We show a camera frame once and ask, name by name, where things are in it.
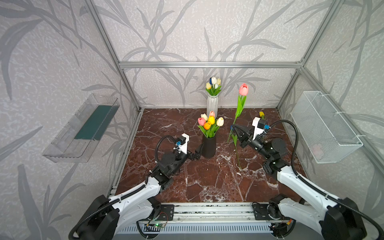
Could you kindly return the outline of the black cylindrical vase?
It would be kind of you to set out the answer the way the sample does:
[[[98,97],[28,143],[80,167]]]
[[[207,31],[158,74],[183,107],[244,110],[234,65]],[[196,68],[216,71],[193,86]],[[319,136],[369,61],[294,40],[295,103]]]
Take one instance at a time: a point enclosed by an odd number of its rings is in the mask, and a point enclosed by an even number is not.
[[[207,138],[206,136],[203,136],[202,144],[203,146],[201,150],[201,155],[206,159],[213,158],[216,154],[216,148],[217,148],[216,137]]]

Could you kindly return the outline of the small yellow tulip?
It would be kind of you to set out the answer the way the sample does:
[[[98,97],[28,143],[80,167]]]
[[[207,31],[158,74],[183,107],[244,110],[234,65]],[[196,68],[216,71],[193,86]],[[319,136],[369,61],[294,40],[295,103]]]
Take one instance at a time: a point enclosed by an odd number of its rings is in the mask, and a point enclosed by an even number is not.
[[[259,112],[259,114],[260,114],[260,118],[264,120],[264,119],[265,119],[265,114],[264,114],[264,112]]]

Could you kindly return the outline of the white ribbed ceramic vase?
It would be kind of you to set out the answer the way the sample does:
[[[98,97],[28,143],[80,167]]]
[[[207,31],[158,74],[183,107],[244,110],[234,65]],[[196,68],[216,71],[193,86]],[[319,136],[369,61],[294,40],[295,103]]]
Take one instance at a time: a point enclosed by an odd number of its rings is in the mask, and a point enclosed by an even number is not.
[[[207,115],[209,116],[211,112],[214,112],[215,116],[218,115],[218,102],[219,96],[208,95],[207,98]]]

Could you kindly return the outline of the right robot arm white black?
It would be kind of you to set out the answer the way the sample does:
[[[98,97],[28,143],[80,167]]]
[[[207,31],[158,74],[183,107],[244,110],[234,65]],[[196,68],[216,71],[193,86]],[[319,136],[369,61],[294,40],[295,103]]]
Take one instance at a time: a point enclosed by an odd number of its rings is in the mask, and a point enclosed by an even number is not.
[[[284,140],[275,138],[264,142],[247,127],[233,125],[232,129],[242,148],[249,146],[266,159],[263,163],[266,174],[304,199],[302,204],[285,195],[271,199],[270,214],[273,218],[291,218],[316,231],[325,240],[362,240],[367,236],[355,202],[349,198],[339,199],[320,189],[296,174],[292,166],[281,158],[287,150]]]

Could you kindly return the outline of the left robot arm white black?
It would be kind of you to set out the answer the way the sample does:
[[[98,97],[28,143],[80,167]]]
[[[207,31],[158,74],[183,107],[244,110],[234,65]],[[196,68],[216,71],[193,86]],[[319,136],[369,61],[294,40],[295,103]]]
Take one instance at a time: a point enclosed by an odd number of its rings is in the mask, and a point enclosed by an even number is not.
[[[79,222],[70,230],[70,240],[111,240],[121,229],[154,217],[161,208],[155,196],[173,183],[173,175],[186,160],[199,160],[203,146],[194,153],[177,142],[172,152],[163,154],[145,180],[122,194],[97,197]]]

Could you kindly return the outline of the orange pink tulip bundle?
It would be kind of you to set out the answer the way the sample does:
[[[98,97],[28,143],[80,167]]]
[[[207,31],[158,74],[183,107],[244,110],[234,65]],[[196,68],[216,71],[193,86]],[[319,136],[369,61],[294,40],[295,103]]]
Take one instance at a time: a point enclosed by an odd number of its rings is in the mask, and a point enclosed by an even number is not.
[[[206,136],[207,138],[215,137],[216,135],[216,116],[214,112],[211,112],[208,116],[208,120],[205,121],[201,116],[198,118],[198,127],[201,130],[201,132]]]

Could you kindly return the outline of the bright yellow artificial tulip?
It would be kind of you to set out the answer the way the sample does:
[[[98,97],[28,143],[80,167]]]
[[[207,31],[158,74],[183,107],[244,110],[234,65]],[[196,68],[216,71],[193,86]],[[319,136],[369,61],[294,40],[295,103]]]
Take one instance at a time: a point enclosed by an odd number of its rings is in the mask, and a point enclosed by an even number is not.
[[[211,85],[206,83],[206,91],[212,97],[217,96],[221,92],[221,86],[218,84]]]

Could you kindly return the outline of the pink artificial tulip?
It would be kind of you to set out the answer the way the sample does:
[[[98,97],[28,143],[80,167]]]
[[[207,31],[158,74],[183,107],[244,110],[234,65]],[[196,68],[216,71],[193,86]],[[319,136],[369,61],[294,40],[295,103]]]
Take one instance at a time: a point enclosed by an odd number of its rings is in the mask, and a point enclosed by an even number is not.
[[[232,138],[232,140],[233,140],[233,143],[234,143],[234,146],[235,146],[235,152],[236,152],[236,159],[238,161],[238,167],[240,169],[242,169],[242,167],[241,167],[241,164],[240,164],[240,159],[239,159],[238,150],[237,150],[237,140],[238,140],[238,137],[237,137],[235,131],[233,130],[233,125],[236,123],[237,118],[242,114],[242,112],[244,110],[248,92],[249,92],[248,85],[245,84],[245,83],[242,84],[240,86],[240,88],[239,88],[238,103],[237,103],[237,110],[236,110],[236,114],[235,114],[235,119],[233,121],[233,124],[230,127],[231,130],[230,130],[230,135],[229,135],[229,138],[228,138],[228,141],[229,141],[230,138]]]

